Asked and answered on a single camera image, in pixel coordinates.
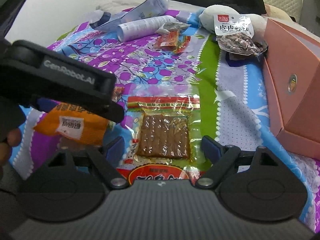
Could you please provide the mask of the person's left hand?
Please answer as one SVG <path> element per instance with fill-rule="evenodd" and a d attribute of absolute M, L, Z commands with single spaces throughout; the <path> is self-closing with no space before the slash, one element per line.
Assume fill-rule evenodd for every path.
<path fill-rule="evenodd" d="M 0 147 L 0 165 L 3 166 L 5 165 L 11 155 L 12 155 L 12 149 L 16 146 L 18 146 L 21 143 L 22 140 L 22 133 L 19 128 L 11 130 L 7 134 L 7 138 L 5 141 L 1 142 L 1 147 Z"/>

